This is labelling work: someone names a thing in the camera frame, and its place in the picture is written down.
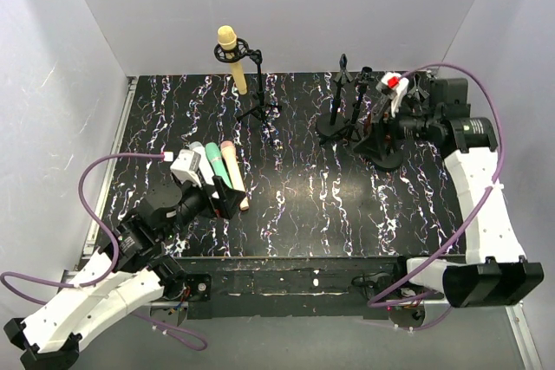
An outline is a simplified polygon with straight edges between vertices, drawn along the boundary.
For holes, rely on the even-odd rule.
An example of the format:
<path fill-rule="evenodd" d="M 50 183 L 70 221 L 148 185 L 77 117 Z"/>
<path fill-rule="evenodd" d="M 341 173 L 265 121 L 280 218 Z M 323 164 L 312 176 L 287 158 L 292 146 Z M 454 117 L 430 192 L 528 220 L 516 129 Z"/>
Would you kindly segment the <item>black round base holder stand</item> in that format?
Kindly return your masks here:
<path fill-rule="evenodd" d="M 387 96 L 384 96 L 380 100 L 382 100 L 382 103 L 388 103 L 387 113 L 389 113 L 389 98 Z M 386 144 L 388 145 L 388 155 L 385 158 L 370 157 L 370 159 L 374 163 L 376 168 L 379 168 L 380 170 L 385 172 L 389 172 L 397 169 L 401 165 L 403 154 L 396 142 Z"/>

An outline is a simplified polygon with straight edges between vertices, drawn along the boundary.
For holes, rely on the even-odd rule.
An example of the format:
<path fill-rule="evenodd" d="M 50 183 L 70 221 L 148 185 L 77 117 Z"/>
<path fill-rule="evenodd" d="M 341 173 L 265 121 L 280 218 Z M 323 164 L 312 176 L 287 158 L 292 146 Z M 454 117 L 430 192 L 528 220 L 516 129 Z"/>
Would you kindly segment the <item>black tripod shock mount stand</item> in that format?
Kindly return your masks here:
<path fill-rule="evenodd" d="M 256 89 L 256 98 L 258 100 L 258 103 L 253 106 L 250 110 L 243 112 L 241 115 L 236 117 L 237 122 L 241 123 L 243 121 L 243 119 L 247 118 L 248 116 L 252 116 L 254 118 L 256 118 L 257 120 L 259 120 L 261 122 L 262 127 L 264 128 L 264 130 L 267 132 L 267 139 L 270 142 L 270 144 L 272 146 L 275 146 L 275 140 L 272 137 L 272 133 L 271 133 L 271 126 L 269 123 L 269 114 L 273 111 L 273 110 L 277 110 L 277 111 L 281 111 L 282 110 L 282 106 L 279 104 L 272 104 L 270 102 L 267 102 L 265 99 L 265 90 L 263 87 L 263 83 L 262 83 L 262 71 L 261 71 L 261 65 L 263 62 L 263 56 L 262 56 L 262 52 L 260 49 L 251 49 L 248 45 L 248 42 L 245 41 L 242 38 L 239 38 L 239 48 L 240 48 L 240 52 L 241 52 L 241 60 L 248 57 L 249 59 L 251 59 L 257 66 L 257 89 Z M 217 48 L 217 45 L 215 46 L 213 53 L 214 56 L 216 58 L 216 60 L 218 62 L 221 62 L 217 56 L 216 56 L 216 52 L 215 49 Z"/>

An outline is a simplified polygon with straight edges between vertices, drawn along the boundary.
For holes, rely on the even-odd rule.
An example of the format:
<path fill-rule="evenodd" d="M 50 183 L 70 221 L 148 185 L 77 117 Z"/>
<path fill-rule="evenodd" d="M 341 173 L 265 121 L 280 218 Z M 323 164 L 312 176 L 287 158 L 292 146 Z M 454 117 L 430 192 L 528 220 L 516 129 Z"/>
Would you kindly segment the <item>large yellow microphone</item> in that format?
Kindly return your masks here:
<path fill-rule="evenodd" d="M 234 31 L 229 25 L 220 26 L 217 30 L 218 45 L 215 49 L 217 58 L 230 66 L 232 78 L 240 95 L 247 93 L 245 73 L 240 62 L 240 42 Z"/>

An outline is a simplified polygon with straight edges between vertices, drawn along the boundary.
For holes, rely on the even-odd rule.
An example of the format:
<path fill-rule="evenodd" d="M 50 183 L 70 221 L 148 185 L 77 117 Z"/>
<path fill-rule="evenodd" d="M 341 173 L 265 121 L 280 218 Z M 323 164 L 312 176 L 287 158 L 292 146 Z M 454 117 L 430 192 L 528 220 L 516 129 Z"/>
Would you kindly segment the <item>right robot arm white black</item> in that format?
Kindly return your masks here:
<path fill-rule="evenodd" d="M 369 299 L 376 307 L 409 282 L 443 294 L 454 308 L 512 306 L 544 279 L 514 233 L 503 185 L 503 154 L 492 122 L 473 117 L 465 78 L 434 79 L 419 94 L 415 84 L 387 72 L 376 85 L 382 98 L 369 114 L 368 133 L 356 148 L 375 167 L 393 171 L 403 162 L 400 140 L 425 140 L 441 153 L 457 195 L 466 240 L 466 261 L 443 259 L 446 243 L 431 256 L 410 257 L 405 275 Z"/>

